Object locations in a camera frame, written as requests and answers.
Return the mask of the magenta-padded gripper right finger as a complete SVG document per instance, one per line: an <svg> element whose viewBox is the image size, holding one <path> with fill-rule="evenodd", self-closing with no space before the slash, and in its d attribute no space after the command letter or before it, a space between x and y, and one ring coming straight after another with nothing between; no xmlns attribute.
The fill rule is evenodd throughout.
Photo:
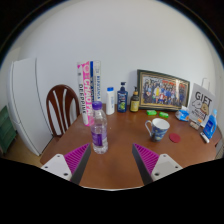
<svg viewBox="0 0 224 224"><path fill-rule="evenodd" d="M136 143L132 145L132 154L145 185L182 169L168 154L158 155Z"/></svg>

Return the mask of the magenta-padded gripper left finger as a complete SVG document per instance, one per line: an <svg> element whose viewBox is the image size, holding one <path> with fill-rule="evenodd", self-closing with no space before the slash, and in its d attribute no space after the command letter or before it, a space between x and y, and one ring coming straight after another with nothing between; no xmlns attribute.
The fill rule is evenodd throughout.
<svg viewBox="0 0 224 224"><path fill-rule="evenodd" d="M65 180L79 184L90 154L91 146L87 143L65 155L56 154L42 166L42 169Z"/></svg>

